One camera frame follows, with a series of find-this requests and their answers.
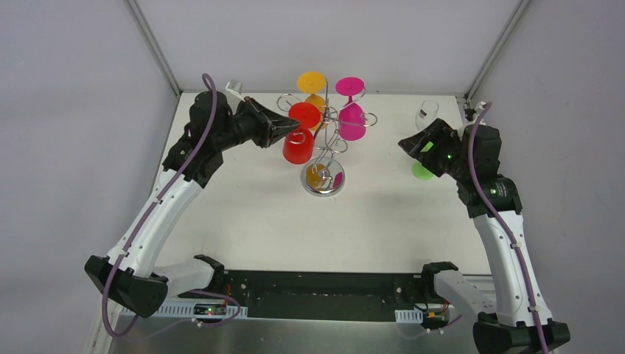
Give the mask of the red wine glass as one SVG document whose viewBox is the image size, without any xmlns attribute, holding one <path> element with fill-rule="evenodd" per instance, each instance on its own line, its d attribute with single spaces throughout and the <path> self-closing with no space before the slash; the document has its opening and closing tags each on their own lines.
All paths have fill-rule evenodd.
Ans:
<svg viewBox="0 0 625 354">
<path fill-rule="evenodd" d="M 287 116 L 299 122 L 299 127 L 286 136 L 283 157 L 292 164 L 305 164 L 313 154 L 315 140 L 311 129 L 321 121 L 321 112 L 313 104 L 302 102 L 293 105 Z"/>
</svg>

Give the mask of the clear wine glass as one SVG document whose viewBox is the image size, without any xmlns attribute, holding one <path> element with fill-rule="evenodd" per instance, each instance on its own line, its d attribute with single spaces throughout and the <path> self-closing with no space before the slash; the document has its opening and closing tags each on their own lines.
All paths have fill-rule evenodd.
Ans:
<svg viewBox="0 0 625 354">
<path fill-rule="evenodd" d="M 439 112 L 439 104 L 434 100 L 425 100 L 419 106 L 415 116 L 415 125 L 417 133 L 424 130 L 437 118 Z"/>
</svg>

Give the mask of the green wine glass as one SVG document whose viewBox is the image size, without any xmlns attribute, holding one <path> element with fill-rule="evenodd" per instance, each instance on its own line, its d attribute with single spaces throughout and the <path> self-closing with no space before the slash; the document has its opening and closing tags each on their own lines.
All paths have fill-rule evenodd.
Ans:
<svg viewBox="0 0 625 354">
<path fill-rule="evenodd" d="M 431 149 L 433 146 L 432 142 L 428 142 L 422 149 L 421 152 L 428 152 L 429 149 Z M 433 177 L 433 174 L 422 165 L 421 162 L 416 161 L 413 165 L 412 165 L 412 173 L 413 175 L 419 179 L 419 180 L 423 180 L 423 181 L 427 181 L 429 179 L 431 179 Z"/>
</svg>

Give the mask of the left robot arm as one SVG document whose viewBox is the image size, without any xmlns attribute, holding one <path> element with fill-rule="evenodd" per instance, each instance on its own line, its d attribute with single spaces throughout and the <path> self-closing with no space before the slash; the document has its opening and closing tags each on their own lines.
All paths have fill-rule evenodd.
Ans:
<svg viewBox="0 0 625 354">
<path fill-rule="evenodd" d="M 199 290 L 211 299 L 221 295 L 221 263 L 196 255 L 158 267 L 158 255 L 186 208 L 223 164 L 224 151 L 246 142 L 269 148 L 300 125 L 252 97 L 240 100 L 233 110 L 224 93 L 199 93 L 140 214 L 106 256 L 92 255 L 86 262 L 85 272 L 105 299 L 147 318 L 167 299 L 189 291 Z"/>
</svg>

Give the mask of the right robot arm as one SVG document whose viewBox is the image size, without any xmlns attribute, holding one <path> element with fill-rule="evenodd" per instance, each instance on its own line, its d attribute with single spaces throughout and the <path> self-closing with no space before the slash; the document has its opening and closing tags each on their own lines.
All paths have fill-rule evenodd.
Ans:
<svg viewBox="0 0 625 354">
<path fill-rule="evenodd" d="M 488 125 L 461 131 L 437 119 L 399 146 L 435 176 L 450 176 L 486 252 L 495 299 L 468 283 L 449 262 L 428 263 L 418 283 L 428 302 L 448 301 L 472 326 L 480 353 L 549 353 L 570 341 L 554 320 L 531 260 L 523 229 L 523 206 L 514 182 L 499 173 L 501 138 Z"/>
</svg>

